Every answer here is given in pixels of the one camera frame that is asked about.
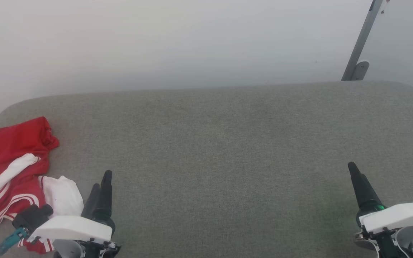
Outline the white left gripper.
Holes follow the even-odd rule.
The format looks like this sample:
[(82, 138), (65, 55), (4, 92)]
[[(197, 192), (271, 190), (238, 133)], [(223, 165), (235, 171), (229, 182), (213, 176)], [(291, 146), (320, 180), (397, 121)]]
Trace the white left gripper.
[(55, 216), (30, 235), (29, 242), (49, 243), (55, 258), (114, 258), (121, 246), (111, 240), (115, 224), (113, 210), (113, 172), (105, 171), (101, 184), (95, 183), (81, 216)]

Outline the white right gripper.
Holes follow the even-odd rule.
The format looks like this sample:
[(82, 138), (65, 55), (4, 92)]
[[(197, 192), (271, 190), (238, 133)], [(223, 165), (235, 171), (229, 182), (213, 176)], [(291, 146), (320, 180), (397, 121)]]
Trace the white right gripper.
[(386, 209), (354, 162), (348, 163), (360, 212), (355, 244), (376, 252), (377, 258), (413, 258), (413, 202)]

